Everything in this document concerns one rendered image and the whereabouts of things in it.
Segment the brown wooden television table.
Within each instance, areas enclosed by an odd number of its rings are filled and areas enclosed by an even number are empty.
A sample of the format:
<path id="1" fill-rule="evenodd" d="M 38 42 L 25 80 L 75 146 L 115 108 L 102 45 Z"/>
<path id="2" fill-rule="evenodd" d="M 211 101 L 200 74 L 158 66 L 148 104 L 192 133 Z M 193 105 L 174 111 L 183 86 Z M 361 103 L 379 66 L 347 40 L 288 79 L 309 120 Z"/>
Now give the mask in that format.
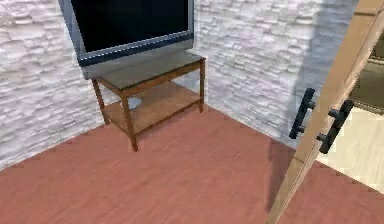
<path id="1" fill-rule="evenodd" d="M 180 52 L 92 79 L 104 122 L 115 124 L 138 150 L 137 137 L 196 105 L 204 110 L 206 58 Z M 197 70 L 199 91 L 174 82 Z"/>

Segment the light wooden room door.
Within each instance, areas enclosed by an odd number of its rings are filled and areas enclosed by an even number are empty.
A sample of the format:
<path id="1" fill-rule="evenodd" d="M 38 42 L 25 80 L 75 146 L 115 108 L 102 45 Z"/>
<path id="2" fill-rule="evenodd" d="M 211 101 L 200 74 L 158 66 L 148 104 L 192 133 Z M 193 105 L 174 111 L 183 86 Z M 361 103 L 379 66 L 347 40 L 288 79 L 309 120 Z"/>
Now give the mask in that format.
<path id="1" fill-rule="evenodd" d="M 348 99 L 383 29 L 384 0 L 359 0 L 265 224 L 277 223 L 305 179 L 320 154 L 317 136 L 327 134 L 334 121 L 329 111 Z"/>

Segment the grey flat television set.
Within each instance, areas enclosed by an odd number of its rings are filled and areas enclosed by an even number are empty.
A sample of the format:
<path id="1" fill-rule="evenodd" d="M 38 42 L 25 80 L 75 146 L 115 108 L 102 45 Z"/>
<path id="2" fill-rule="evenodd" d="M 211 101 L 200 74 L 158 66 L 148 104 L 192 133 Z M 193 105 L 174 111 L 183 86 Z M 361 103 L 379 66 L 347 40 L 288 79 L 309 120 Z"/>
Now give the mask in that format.
<path id="1" fill-rule="evenodd" d="M 83 77 L 191 49 L 195 0 L 58 0 Z"/>

